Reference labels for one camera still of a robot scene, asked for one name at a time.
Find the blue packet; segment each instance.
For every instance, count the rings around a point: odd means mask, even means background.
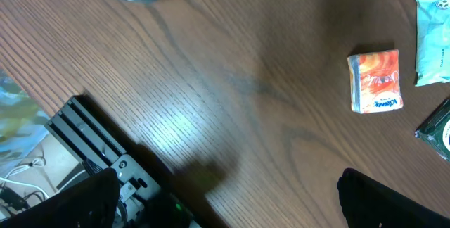
[[[417,1],[416,86],[450,81],[450,0]]]

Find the wooden table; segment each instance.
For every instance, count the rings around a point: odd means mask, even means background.
[[[170,167],[214,162],[231,227],[346,227],[355,167],[450,216],[450,164],[414,138],[450,93],[414,87],[415,0],[0,0],[1,66],[53,115],[88,92]],[[350,110],[347,56],[400,51],[401,110]]]

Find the dark green package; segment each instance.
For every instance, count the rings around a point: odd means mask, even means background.
[[[416,130],[443,159],[450,161],[450,99],[446,99]]]

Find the orange tissue packet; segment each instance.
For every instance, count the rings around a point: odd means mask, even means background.
[[[385,112],[403,108],[399,83],[399,51],[350,56],[352,110]]]

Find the screw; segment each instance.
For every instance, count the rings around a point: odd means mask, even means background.
[[[122,161],[119,163],[119,168],[124,168],[126,166],[127,166],[127,162],[125,162],[125,161]]]

